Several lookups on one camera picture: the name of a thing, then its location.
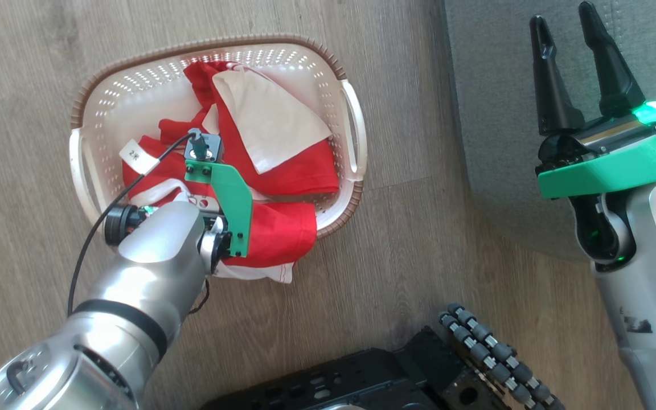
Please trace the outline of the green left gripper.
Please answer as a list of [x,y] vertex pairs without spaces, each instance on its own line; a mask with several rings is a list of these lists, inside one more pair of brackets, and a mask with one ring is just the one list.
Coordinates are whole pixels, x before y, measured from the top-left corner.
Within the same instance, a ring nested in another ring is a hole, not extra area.
[[207,184],[216,195],[219,210],[201,212],[206,236],[201,244],[212,262],[248,255],[252,233],[253,200],[239,172],[232,166],[204,161],[185,161],[185,179]]

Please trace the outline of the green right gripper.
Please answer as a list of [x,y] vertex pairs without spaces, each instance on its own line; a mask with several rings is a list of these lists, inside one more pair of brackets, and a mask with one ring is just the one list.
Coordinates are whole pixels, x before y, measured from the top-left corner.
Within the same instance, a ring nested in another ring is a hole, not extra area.
[[616,119],[600,118],[578,133],[560,134],[583,128],[585,117],[563,82],[547,21],[534,15],[529,26],[537,122],[539,134],[547,137],[536,167],[543,198],[607,194],[656,181],[656,101],[645,102],[594,4],[582,2],[578,13],[596,65],[600,112]]

